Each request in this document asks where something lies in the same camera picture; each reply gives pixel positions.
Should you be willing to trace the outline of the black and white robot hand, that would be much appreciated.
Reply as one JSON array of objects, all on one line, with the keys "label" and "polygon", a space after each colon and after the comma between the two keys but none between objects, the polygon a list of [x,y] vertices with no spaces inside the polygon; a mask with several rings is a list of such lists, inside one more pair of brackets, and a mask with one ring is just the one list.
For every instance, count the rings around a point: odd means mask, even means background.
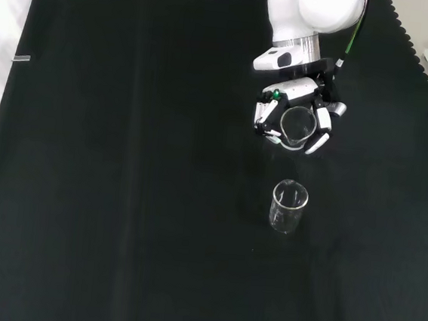
[{"label": "black and white robot hand", "polygon": [[264,88],[255,107],[256,134],[293,152],[321,148],[332,135],[331,120],[347,111],[334,83],[342,64],[328,57],[296,66],[290,79]]}]

